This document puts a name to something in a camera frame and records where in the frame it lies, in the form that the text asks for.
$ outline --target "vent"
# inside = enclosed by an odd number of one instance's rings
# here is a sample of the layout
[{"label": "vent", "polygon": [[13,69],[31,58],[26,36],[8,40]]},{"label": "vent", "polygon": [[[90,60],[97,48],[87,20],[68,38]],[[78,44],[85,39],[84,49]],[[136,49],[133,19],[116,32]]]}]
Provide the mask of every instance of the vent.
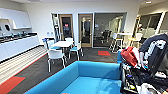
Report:
[{"label": "vent", "polygon": [[28,0],[30,2],[41,2],[40,0]]}]

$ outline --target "red rug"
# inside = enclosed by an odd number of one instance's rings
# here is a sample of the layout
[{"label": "red rug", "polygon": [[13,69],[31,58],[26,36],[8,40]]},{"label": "red rug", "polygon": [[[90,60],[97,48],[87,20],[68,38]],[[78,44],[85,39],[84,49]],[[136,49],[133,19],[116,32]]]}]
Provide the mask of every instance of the red rug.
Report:
[{"label": "red rug", "polygon": [[0,94],[7,94],[24,79],[25,77],[11,77],[0,85]]},{"label": "red rug", "polygon": [[98,55],[110,56],[110,53],[108,51],[98,51]]}]

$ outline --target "blue cushion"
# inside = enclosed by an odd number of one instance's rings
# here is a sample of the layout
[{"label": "blue cushion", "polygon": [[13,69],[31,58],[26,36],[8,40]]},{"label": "blue cushion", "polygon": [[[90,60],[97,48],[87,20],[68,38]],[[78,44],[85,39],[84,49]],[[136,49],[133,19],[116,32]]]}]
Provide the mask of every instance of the blue cushion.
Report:
[{"label": "blue cushion", "polygon": [[79,76],[96,77],[104,79],[119,80],[121,71],[120,64],[117,63],[102,63],[89,61],[76,61],[79,67]]},{"label": "blue cushion", "polygon": [[78,77],[62,93],[68,94],[121,94],[121,81],[92,77]]},{"label": "blue cushion", "polygon": [[77,47],[73,47],[70,49],[70,51],[78,51],[78,50],[77,50]]},{"label": "blue cushion", "polygon": [[78,76],[78,65],[77,63],[73,63],[71,66],[44,80],[25,94],[59,94]]},{"label": "blue cushion", "polygon": [[51,47],[50,49],[60,49],[61,47]]}]

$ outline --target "ceiling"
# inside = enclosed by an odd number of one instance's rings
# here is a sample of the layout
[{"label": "ceiling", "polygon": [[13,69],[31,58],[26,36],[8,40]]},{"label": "ceiling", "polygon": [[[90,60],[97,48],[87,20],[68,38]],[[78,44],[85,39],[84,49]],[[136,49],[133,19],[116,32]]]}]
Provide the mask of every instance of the ceiling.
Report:
[{"label": "ceiling", "polygon": [[[151,4],[146,4],[145,1],[152,1],[152,3]],[[151,5],[161,3],[161,2],[165,2],[165,1],[168,1],[168,0],[145,0],[145,1],[141,3],[140,8],[151,6]]]},{"label": "ceiling", "polygon": [[[11,0],[18,3],[51,3],[51,2],[97,2],[97,1],[115,1],[115,0]],[[151,6],[167,0],[136,0],[141,2],[140,8]],[[145,1],[152,1],[151,4],[146,4]]]},{"label": "ceiling", "polygon": [[50,2],[97,2],[97,1],[134,1],[134,0],[11,0],[19,3],[50,3]]}]

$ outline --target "red accent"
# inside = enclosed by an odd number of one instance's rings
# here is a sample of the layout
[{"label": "red accent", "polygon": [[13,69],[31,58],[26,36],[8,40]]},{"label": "red accent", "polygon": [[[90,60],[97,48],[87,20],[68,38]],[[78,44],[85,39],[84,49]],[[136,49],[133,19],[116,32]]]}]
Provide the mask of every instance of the red accent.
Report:
[{"label": "red accent", "polygon": [[110,53],[108,51],[98,51],[98,55],[110,56]]},{"label": "red accent", "polygon": [[68,24],[65,24],[65,27],[68,27]]},{"label": "red accent", "polygon": [[7,94],[11,91],[15,86],[17,86],[20,82],[22,82],[25,77],[11,77],[4,83],[0,85],[0,94]]},{"label": "red accent", "polygon": [[42,55],[41,57],[39,57],[38,59],[36,59],[35,61],[33,61],[31,64],[33,64],[34,62],[36,62],[37,60],[39,60],[40,58],[42,58],[42,57],[45,56],[46,54]]}]

